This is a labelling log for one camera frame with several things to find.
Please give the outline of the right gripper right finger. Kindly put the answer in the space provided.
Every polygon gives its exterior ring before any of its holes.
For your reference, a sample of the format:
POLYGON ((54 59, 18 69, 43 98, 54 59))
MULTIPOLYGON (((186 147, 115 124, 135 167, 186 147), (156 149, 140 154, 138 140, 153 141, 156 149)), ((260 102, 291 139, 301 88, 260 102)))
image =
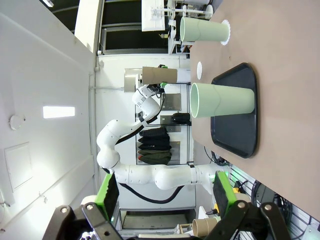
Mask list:
POLYGON ((251 232, 255 239, 274 240, 291 238, 285 220, 274 202, 264 202, 259 207, 245 200, 238 200, 222 171, 215 173, 213 194, 221 220, 207 235, 208 240, 230 240, 239 232, 251 232))

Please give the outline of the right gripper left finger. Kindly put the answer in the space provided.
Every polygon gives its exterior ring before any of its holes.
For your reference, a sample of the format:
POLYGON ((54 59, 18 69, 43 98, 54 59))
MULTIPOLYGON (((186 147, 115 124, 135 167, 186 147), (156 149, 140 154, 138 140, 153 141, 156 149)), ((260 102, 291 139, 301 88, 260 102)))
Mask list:
POLYGON ((119 240, 111 218, 119 189, 113 173, 106 174, 98 194, 77 209, 58 206, 43 235, 44 240, 119 240))

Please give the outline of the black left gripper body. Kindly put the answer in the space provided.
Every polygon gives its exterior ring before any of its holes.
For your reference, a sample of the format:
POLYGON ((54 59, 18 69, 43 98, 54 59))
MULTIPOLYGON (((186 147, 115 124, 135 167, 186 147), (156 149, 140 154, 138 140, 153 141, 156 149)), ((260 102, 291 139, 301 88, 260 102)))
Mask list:
POLYGON ((150 89, 154 94, 162 94, 165 92, 164 88, 160 84, 148 84, 147 88, 150 89))

